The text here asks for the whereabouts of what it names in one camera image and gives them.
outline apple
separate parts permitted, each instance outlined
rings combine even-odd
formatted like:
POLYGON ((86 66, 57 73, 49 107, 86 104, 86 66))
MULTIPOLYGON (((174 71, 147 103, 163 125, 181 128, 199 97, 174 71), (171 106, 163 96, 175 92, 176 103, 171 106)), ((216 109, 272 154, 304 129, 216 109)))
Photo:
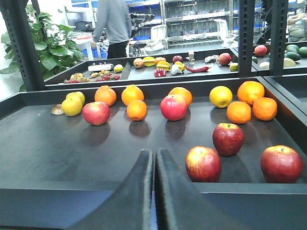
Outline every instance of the apple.
POLYGON ((142 58, 138 57, 133 61, 133 65, 135 66, 135 68, 140 69, 144 66, 144 61, 142 58))
POLYGON ((180 55, 176 55, 176 56, 173 56, 173 60, 172 61, 173 61, 173 63, 175 63, 176 61, 183 62, 183 58, 180 55))
POLYGON ((264 55, 267 54, 267 52, 268 52, 268 49, 264 45, 256 46, 255 49, 254 49, 255 55, 258 56, 258 57, 263 57, 264 55))
POLYGON ((231 62, 231 55, 228 53, 222 53, 219 55, 219 63, 222 66, 226 66, 231 62))
POLYGON ((100 126, 110 117, 110 108, 105 102, 91 102, 83 107, 84 119, 94 126, 100 126))
POLYGON ((186 170, 193 182, 219 182, 222 162, 214 149, 196 146, 186 156, 186 170))
POLYGON ((244 142, 244 132, 236 124, 219 123, 213 131, 213 144, 219 154, 232 156, 239 152, 244 142))
POLYGON ((303 160, 288 146, 271 146, 261 156, 261 170, 268 183, 295 183, 303 172, 303 160))
POLYGON ((162 115, 170 120, 177 121, 185 117, 188 105, 183 96, 179 94, 168 95, 160 103, 162 115))

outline tangerine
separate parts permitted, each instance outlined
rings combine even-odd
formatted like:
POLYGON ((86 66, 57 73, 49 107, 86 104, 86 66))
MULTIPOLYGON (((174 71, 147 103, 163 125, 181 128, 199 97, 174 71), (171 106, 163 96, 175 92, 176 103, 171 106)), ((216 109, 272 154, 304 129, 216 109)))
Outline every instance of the tangerine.
POLYGON ((111 107, 117 99, 116 93, 108 85, 101 86, 95 93, 96 102, 105 102, 111 107))
POLYGON ((240 85, 237 95, 240 101, 252 106, 255 100, 264 97, 264 87, 257 81, 248 80, 240 85))
POLYGON ((232 102, 227 107, 227 117, 235 124, 245 124, 251 119, 251 108, 245 102, 232 102))
POLYGON ((261 97, 255 100, 253 115, 262 121, 271 121, 277 114, 277 103, 269 97, 261 97))
POLYGON ((184 99, 186 100, 186 103, 187 105, 189 106, 192 101, 193 101, 193 95, 192 93, 187 90, 186 88, 183 88, 183 87, 175 87, 173 88, 169 93, 168 95, 173 95, 173 94, 179 94, 181 96, 184 97, 184 99))
POLYGON ((128 85, 121 93, 121 100, 125 105, 128 105, 134 100, 144 101, 144 94, 136 85, 128 85))
POLYGON ((147 105, 144 101, 133 100, 127 106, 127 115, 134 121, 141 121, 146 117, 147 105))

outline small fruit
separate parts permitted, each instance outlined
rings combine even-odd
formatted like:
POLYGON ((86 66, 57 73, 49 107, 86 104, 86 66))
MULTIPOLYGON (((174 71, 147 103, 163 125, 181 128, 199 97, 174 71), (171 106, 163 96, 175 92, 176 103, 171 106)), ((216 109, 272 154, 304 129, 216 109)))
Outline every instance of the small fruit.
POLYGON ((168 95, 160 103, 162 115, 170 121, 181 120, 187 113, 187 102, 178 94, 168 95))
POLYGON ((232 101, 233 94, 226 86, 216 86, 209 94, 210 102, 217 108, 226 108, 232 101))
POLYGON ((147 105, 144 101, 134 100, 127 106, 127 115, 134 121, 142 121, 147 114, 147 105))
POLYGON ((154 65, 156 66, 159 63, 159 61, 166 61, 166 59, 165 57, 156 57, 154 59, 154 65))
POLYGON ((110 117, 110 108, 104 102, 91 102, 82 110, 83 118, 93 126, 100 126, 110 117))
POLYGON ((179 94, 181 96, 184 97, 184 99, 186 100, 186 103, 188 106, 190 106, 190 104, 192 103, 193 101, 193 95, 192 93, 187 90, 186 88, 183 88, 183 87, 175 87, 173 88, 169 93, 168 95, 172 95, 172 94, 179 94))
POLYGON ((219 182, 222 161, 212 148, 196 146, 186 156, 186 170, 193 182, 219 182))
POLYGON ((144 62, 144 66, 154 66, 154 61, 155 61, 155 58, 154 57, 144 57, 143 58, 143 62, 144 62))
POLYGON ((240 101, 253 105, 254 101, 260 97, 264 97, 265 91, 261 83, 248 80, 240 85, 237 95, 240 101))
POLYGON ((251 119, 251 108, 245 102, 232 102, 227 107, 227 117, 235 124, 245 124, 251 119))
POLYGON ((238 66, 239 65, 238 65, 237 62, 233 62, 233 63, 230 64, 229 69, 230 69, 231 72, 238 71, 238 66))
POLYGON ((77 92, 70 92, 66 95, 66 99, 72 98, 72 97, 77 97, 80 99, 80 101, 82 102, 82 106, 85 103, 85 96, 82 92, 77 91, 77 92))
POLYGON ((254 49, 255 55, 258 56, 258 57, 263 57, 264 55, 267 54, 267 52, 268 52, 268 49, 264 45, 258 45, 254 49))
POLYGON ((114 66, 114 72, 116 72, 116 73, 122 72, 123 69, 124 69, 124 67, 121 64, 117 64, 116 66, 114 66))
POLYGON ((165 71, 170 71, 171 67, 171 64, 167 61, 159 61, 157 64, 157 69, 164 69, 165 71))
POLYGON ((222 53, 219 55, 219 63, 226 66, 231 62, 231 55, 229 53, 222 53))
POLYGON ((277 114, 277 103, 274 99, 260 97, 253 104, 253 115, 262 121, 271 121, 277 114))
POLYGON ((217 152, 223 156, 232 156, 239 152, 244 143, 243 130, 231 123, 219 123, 212 135, 217 152))
POLYGON ((117 99, 116 93, 108 85, 101 86, 95 92, 96 102, 105 102, 109 107, 111 107, 117 99))
POLYGON ((176 61, 183 62, 182 56, 180 55, 173 56, 172 62, 175 63, 176 61))
POLYGON ((295 183, 303 172, 303 160, 288 146, 271 146, 261 156, 261 170, 269 183, 295 183))
POLYGON ((135 66, 135 68, 140 69, 144 66, 144 61, 142 58, 138 57, 133 61, 133 65, 135 66))
POLYGON ((77 97, 71 97, 62 102, 62 109, 67 116, 79 115, 82 111, 82 107, 82 102, 77 97))
POLYGON ((128 85, 121 93, 121 100, 125 105, 128 105, 134 100, 144 101, 144 94, 136 85, 128 85))

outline lemon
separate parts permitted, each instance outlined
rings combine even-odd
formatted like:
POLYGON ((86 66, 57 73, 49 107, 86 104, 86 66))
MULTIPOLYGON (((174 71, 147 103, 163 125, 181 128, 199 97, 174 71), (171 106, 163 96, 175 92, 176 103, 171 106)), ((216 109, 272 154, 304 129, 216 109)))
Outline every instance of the lemon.
POLYGON ((70 99, 70 98, 73 98, 73 97, 77 97, 80 99, 81 103, 82 103, 82 106, 84 105, 85 103, 85 96, 82 92, 80 91, 77 91, 77 92, 70 92, 66 95, 66 99, 70 99))
POLYGON ((226 108, 232 101, 233 95, 226 86, 216 86, 209 94, 210 102, 217 108, 226 108))
POLYGON ((67 116, 76 116, 82 112, 82 102, 77 97, 65 99, 62 102, 62 108, 67 116))
POLYGON ((117 64, 116 66, 114 66, 114 72, 119 73, 122 72, 124 69, 124 67, 121 64, 117 64))

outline avocado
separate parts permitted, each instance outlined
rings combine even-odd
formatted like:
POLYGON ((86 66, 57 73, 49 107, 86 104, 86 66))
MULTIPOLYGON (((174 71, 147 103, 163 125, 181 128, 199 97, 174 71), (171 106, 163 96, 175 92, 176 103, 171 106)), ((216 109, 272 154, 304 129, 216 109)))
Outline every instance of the avocado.
POLYGON ((297 54, 296 52, 287 52, 284 56, 285 58, 290 58, 293 61, 298 61, 301 59, 301 56, 297 54))

